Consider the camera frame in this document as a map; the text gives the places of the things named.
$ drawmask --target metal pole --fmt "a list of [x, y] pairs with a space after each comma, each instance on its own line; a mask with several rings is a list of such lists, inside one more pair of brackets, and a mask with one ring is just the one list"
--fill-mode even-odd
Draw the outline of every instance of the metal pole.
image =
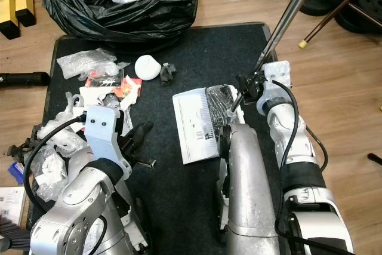
[[305, 48], [306, 44], [330, 21], [332, 18], [340, 12], [340, 10], [350, 2], [350, 0], [344, 0], [335, 10], [329, 13], [298, 45], [301, 49]]
[[378, 19], [375, 19], [373, 16], [370, 16], [369, 14], [367, 14], [364, 10], [360, 9], [358, 6], [352, 4], [352, 3], [349, 3], [348, 6], [358, 12], [360, 15], [364, 16], [366, 19], [368, 19], [369, 21], [373, 22], [375, 25], [377, 25], [380, 29], [382, 29], [382, 22], [379, 21]]
[[[275, 30], [273, 31], [271, 37], [268, 40], [268, 43], [266, 47], [264, 48], [263, 52], [261, 52], [260, 57], [257, 60], [257, 63], [254, 67], [254, 72], [260, 70], [261, 65], [269, 58], [272, 51], [276, 48], [278, 43], [280, 42], [282, 36], [284, 35], [285, 31], [291, 24], [293, 18], [297, 14], [297, 12], [300, 10], [300, 7], [304, 3], [305, 0], [291, 0], [291, 2], [288, 4], [286, 10], [284, 11], [279, 23], [277, 24]], [[232, 107], [227, 111], [228, 117], [231, 118], [237, 109], [237, 107], [240, 105], [240, 102], [242, 101], [243, 96], [241, 93], [238, 93], [238, 96], [236, 100], [233, 102]]]

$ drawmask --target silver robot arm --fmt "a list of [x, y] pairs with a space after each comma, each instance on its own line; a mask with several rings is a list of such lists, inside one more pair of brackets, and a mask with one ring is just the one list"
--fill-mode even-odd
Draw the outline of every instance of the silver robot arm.
[[[288, 62], [269, 63], [263, 66], [263, 70], [265, 77], [291, 86]], [[290, 97], [282, 88], [265, 82], [257, 108], [261, 114], [267, 115], [270, 135], [275, 142], [282, 192], [289, 213], [286, 221], [289, 234], [352, 253], [349, 231], [332, 192], [325, 186], [312, 143], [306, 134], [306, 124], [300, 116], [297, 133], [282, 165], [282, 157], [294, 126], [294, 108], [290, 104]], [[289, 241], [289, 247], [292, 254], [314, 255], [312, 247], [308, 245]]]
[[[31, 254], [82, 254], [89, 229], [97, 218], [102, 219], [104, 230], [94, 254], [137, 254], [148, 246], [147, 235], [124, 182], [131, 174], [131, 166], [117, 142], [122, 121], [123, 113], [117, 109], [89, 108], [85, 136], [91, 149], [80, 150], [70, 160], [69, 178], [74, 179], [59, 195], [54, 207], [33, 226]], [[133, 136], [126, 137], [127, 154], [131, 155], [135, 148]], [[73, 161], [75, 167], [70, 170]], [[71, 171], [78, 175], [73, 177]], [[127, 210], [122, 217], [114, 197]]]

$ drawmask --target wooden floor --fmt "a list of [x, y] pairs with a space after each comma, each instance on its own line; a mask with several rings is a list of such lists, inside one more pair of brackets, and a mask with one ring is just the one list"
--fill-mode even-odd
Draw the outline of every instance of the wooden floor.
[[[194, 26], [262, 21], [273, 30], [288, 1], [199, 0]], [[64, 33], [41, 0], [35, 0], [35, 10], [37, 24], [22, 27], [20, 38], [9, 41], [0, 35], [1, 72], [50, 71], [54, 42]], [[300, 114], [328, 150], [326, 185], [336, 197], [355, 252], [381, 255], [382, 166], [366, 155], [382, 156], [382, 38], [356, 35], [331, 21], [300, 50], [298, 43], [320, 20], [298, 13], [276, 51], [279, 59], [291, 62]], [[16, 185], [7, 172], [12, 163], [5, 156], [7, 148], [21, 144], [32, 126], [40, 123], [45, 92], [46, 88], [36, 87], [0, 89], [3, 186]]]

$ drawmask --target black mat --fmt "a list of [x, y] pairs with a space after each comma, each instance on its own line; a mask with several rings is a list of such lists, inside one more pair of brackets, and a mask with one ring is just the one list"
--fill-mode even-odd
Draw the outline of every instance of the black mat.
[[[237, 86], [235, 76], [247, 75], [266, 44], [268, 28], [262, 23], [204, 27], [188, 30], [174, 46], [153, 53], [160, 63], [177, 67], [175, 83], [162, 87], [159, 78], [144, 81], [141, 97], [131, 108], [133, 124], [153, 121], [154, 128], [143, 146], [142, 155], [157, 160], [149, 170], [133, 169], [129, 188], [146, 204], [152, 221], [153, 253], [224, 254], [225, 248], [215, 239], [212, 189], [218, 178], [218, 159], [183, 165], [172, 95], [194, 88], [219, 84]], [[63, 37], [56, 42], [48, 88], [44, 122], [53, 119], [66, 107], [65, 92], [79, 93], [84, 82], [76, 77], [64, 80], [56, 58], [98, 48], [93, 42]], [[138, 56], [118, 54], [118, 61], [132, 62]], [[135, 77], [134, 65], [125, 73]], [[257, 130], [275, 206], [278, 204], [278, 167], [274, 144], [265, 117], [255, 106], [242, 107], [246, 122]], [[35, 214], [28, 220], [33, 223]]]

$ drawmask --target black trash bag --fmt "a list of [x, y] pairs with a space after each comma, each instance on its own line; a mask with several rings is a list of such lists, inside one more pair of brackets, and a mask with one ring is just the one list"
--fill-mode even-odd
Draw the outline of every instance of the black trash bag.
[[163, 45], [174, 42], [192, 25], [198, 0], [143, 0], [127, 4], [115, 4], [112, 0], [42, 0], [42, 4], [68, 35]]

